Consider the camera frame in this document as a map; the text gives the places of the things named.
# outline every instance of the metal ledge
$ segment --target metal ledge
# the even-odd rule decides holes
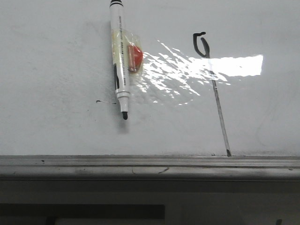
[[[1,156],[0,180],[300,180],[300,157]]]

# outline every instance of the red sticker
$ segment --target red sticker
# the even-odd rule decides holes
[[[143,52],[135,45],[128,45],[129,70],[136,72],[142,64]]]

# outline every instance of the whiteboard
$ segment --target whiteboard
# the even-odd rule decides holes
[[[145,57],[127,121],[109,1],[0,2],[1,155],[225,156],[210,70],[232,155],[300,155],[300,2],[123,3]],[[202,31],[210,60],[193,47]]]

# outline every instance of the white marker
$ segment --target white marker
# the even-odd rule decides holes
[[[128,118],[129,70],[128,50],[125,40],[123,4],[121,0],[112,0],[110,4],[112,29],[112,62],[116,83],[117,99],[120,102],[123,118]]]

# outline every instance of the marker tip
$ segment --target marker tip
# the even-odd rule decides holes
[[[123,114],[123,119],[124,119],[124,120],[127,120],[127,119],[128,119],[127,112],[122,112],[122,114]]]

